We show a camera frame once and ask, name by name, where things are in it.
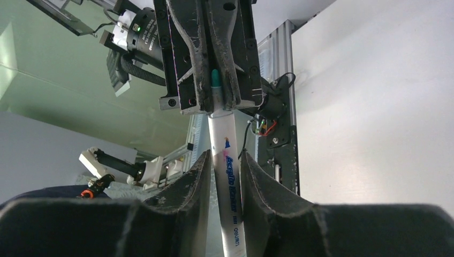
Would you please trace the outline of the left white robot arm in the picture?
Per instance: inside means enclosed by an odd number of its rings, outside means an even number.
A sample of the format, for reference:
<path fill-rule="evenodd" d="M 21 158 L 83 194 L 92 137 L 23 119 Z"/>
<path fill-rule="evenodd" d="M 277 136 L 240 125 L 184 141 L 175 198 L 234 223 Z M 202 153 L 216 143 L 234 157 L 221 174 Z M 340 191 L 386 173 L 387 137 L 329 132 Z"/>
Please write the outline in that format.
<path fill-rule="evenodd" d="M 213 70 L 219 72 L 221 102 L 228 110 L 262 104 L 258 45 L 252 1 L 145 1 L 131 11 L 122 65 L 131 75 L 167 89 L 162 110 L 184 115 L 214 110 Z"/>

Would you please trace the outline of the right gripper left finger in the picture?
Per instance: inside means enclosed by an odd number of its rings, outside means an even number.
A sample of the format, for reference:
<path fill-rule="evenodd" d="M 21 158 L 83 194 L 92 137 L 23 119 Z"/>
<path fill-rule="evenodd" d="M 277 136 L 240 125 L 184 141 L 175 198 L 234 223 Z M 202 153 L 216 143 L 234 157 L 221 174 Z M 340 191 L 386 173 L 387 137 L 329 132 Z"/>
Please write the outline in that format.
<path fill-rule="evenodd" d="M 1 256 L 204 256 L 211 152 L 146 201 L 22 198 L 1 210 Z"/>

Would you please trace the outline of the teal marker cap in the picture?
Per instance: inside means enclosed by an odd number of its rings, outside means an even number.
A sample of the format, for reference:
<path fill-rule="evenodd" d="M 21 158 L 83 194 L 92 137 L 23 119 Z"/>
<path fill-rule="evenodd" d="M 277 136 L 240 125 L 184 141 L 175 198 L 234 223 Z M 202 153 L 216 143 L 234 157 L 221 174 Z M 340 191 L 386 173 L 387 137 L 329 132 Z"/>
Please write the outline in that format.
<path fill-rule="evenodd" d="M 221 74 L 218 69 L 213 69 L 211 71 L 211 88 L 221 88 L 222 79 Z"/>

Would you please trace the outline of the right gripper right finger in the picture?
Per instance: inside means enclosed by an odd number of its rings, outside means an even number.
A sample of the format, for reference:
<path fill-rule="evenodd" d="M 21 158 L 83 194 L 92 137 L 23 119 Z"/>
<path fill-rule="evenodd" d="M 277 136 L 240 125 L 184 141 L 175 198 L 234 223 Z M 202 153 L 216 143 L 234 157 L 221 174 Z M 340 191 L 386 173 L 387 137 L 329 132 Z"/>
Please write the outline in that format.
<path fill-rule="evenodd" d="M 248 256 L 453 256 L 453 219 L 424 204 L 319 205 L 241 155 Z"/>

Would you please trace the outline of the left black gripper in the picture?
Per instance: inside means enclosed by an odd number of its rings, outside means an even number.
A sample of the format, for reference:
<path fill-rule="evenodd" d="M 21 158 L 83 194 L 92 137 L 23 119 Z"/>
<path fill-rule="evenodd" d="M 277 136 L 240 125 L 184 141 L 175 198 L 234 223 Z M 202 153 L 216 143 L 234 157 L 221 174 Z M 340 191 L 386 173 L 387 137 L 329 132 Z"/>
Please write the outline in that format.
<path fill-rule="evenodd" d="M 155 1 L 168 96 L 183 115 L 214 111 L 217 70 L 228 110 L 263 102 L 252 1 Z"/>

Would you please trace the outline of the white marker blue end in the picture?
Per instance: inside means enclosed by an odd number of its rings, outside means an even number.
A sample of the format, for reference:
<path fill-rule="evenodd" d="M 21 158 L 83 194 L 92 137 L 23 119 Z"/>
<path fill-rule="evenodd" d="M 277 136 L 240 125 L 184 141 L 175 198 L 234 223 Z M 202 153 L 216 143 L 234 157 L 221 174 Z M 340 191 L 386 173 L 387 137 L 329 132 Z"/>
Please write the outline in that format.
<path fill-rule="evenodd" d="M 234 114 L 224 107 L 223 87 L 211 91 L 214 111 L 208 116 L 208 125 L 223 252 L 225 256 L 246 256 Z"/>

